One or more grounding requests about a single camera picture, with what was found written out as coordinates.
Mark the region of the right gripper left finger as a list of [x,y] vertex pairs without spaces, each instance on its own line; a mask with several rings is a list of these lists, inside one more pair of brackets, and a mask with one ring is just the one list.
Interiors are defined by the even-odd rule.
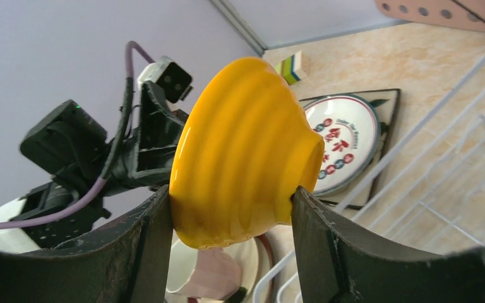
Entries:
[[163,302],[172,241],[167,186],[53,249],[0,252],[0,302]]

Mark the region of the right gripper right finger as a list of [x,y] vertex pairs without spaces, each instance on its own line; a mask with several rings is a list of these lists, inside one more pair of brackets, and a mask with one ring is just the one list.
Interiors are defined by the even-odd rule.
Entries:
[[485,247],[438,255],[384,238],[299,187],[292,230],[305,302],[485,302]]

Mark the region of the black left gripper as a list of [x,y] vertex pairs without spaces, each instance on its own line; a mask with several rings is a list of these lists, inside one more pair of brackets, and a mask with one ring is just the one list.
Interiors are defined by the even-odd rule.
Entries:
[[139,187],[152,190],[167,185],[184,128],[165,101],[164,90],[152,81],[141,87],[138,126],[124,140],[112,168],[112,191],[123,193]]

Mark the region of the pink white mug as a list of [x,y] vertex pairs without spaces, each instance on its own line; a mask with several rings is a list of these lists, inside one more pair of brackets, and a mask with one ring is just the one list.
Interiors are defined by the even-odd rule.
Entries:
[[241,267],[222,248],[171,246],[165,290],[197,299],[226,300],[241,286]]

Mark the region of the yellow ribbed bowl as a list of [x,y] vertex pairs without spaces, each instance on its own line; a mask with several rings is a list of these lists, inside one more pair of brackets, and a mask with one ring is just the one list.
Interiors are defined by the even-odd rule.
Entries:
[[312,190],[325,144],[293,91],[259,57],[226,65],[185,123],[169,200],[178,238],[226,247],[292,222],[292,195]]

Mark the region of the white wire dish rack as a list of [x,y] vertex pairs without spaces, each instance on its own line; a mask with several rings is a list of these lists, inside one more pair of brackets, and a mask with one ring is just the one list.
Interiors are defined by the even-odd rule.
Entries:
[[[485,247],[485,33],[408,23],[294,45],[309,78],[301,98],[399,88],[388,151],[335,208],[384,238],[433,254]],[[302,299],[293,230],[277,227],[289,252],[256,284],[273,302]]]

